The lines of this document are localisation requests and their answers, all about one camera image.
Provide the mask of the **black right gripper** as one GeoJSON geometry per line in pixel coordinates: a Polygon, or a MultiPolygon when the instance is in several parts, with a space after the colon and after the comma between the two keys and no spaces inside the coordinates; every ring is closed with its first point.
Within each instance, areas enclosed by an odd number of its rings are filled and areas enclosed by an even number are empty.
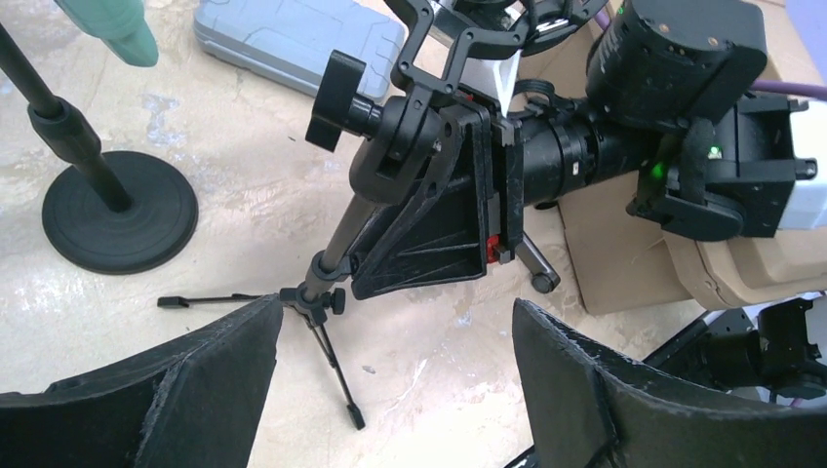
{"type": "MultiPolygon", "coordinates": [[[[522,55],[530,57],[557,47],[607,5],[452,1],[452,10],[473,26],[520,33],[522,55]]],[[[488,264],[513,260],[524,241],[523,122],[493,103],[458,103],[441,116],[441,151],[426,161],[405,202],[378,210],[350,250],[359,300],[481,278],[488,264]]]]}

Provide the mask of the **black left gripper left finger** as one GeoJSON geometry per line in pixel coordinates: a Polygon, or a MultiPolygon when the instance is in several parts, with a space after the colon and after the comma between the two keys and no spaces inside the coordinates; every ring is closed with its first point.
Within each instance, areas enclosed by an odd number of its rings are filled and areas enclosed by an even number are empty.
{"type": "Polygon", "coordinates": [[[267,295],[127,359],[1,397],[5,467],[244,467],[277,363],[267,295]]]}

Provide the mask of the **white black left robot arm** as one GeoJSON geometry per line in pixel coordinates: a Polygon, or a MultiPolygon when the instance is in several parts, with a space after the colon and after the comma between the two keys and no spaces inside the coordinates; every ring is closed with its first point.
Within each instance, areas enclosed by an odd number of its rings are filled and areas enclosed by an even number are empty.
{"type": "MultiPolygon", "coordinates": [[[[285,293],[164,344],[1,397],[5,467],[243,467],[276,366],[285,293]]],[[[756,323],[697,320],[643,361],[514,303],[532,429],[516,467],[822,467],[825,409],[738,398],[826,393],[826,301],[794,298],[756,323]]]]}

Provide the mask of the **black tripod shock-mount stand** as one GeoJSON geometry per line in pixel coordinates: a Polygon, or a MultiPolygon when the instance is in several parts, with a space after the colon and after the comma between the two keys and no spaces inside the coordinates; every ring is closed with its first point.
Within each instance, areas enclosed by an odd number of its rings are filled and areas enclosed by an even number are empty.
{"type": "MultiPolygon", "coordinates": [[[[520,33],[473,26],[452,10],[452,3],[393,1],[390,9],[409,32],[391,72],[400,94],[385,104],[358,94],[364,64],[343,52],[331,53],[305,138],[330,151],[343,133],[362,139],[349,173],[354,195],[327,247],[313,257],[304,281],[278,294],[284,306],[304,319],[334,370],[339,362],[325,324],[330,315],[341,314],[346,298],[353,296],[351,287],[341,287],[343,281],[351,284],[357,266],[350,250],[378,210],[405,202],[426,161],[441,151],[446,127],[442,109],[465,102],[483,107],[493,103],[504,116],[520,119],[508,111],[511,91],[486,94],[460,81],[472,58],[521,54],[520,33]]],[[[558,273],[525,233],[515,258],[527,265],[538,292],[550,293],[559,285],[558,273]]]]}

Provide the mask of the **mint green microphone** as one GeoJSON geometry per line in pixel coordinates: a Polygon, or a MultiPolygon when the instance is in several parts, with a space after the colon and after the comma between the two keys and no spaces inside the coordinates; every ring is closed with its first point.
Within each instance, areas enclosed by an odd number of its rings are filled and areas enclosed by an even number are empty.
{"type": "Polygon", "coordinates": [[[127,65],[153,67],[156,39],[140,0],[57,0],[59,8],[84,33],[98,38],[127,65]]]}

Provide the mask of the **black round-base stand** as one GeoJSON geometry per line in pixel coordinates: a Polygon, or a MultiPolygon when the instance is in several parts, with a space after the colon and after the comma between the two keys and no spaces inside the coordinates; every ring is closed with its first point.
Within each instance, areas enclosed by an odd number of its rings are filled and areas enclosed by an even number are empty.
{"type": "Polygon", "coordinates": [[[180,253],[199,217],[186,177],[143,152],[103,151],[82,111],[50,90],[7,30],[1,68],[27,100],[34,132],[69,166],[42,205],[43,229],[55,250],[106,275],[144,272],[180,253]]]}

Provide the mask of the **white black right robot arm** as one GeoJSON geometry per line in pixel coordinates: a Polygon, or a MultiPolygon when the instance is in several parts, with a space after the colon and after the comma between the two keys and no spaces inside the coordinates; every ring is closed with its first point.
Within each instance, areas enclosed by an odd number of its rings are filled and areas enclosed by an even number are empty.
{"type": "Polygon", "coordinates": [[[391,9],[410,30],[394,71],[406,96],[380,118],[353,115],[367,150],[351,183],[378,204],[349,253],[359,299],[475,280],[515,257],[537,291],[552,292],[560,278],[524,231],[525,207],[629,173],[638,182],[628,213],[693,241],[826,224],[826,162],[805,129],[821,104],[755,89],[768,51],[754,5],[626,1],[587,56],[585,97],[521,80],[516,91],[538,100],[513,114],[460,73],[471,59],[557,46],[599,2],[530,2],[513,25],[491,29],[470,18],[485,2],[459,2],[438,77],[414,66],[434,6],[391,9]]]}

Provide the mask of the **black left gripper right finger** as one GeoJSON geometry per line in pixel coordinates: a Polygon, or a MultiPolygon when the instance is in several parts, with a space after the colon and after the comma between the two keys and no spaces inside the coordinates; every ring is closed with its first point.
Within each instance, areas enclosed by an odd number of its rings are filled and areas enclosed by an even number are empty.
{"type": "Polygon", "coordinates": [[[704,315],[642,361],[518,299],[516,467],[822,467],[826,301],[704,315]]]}

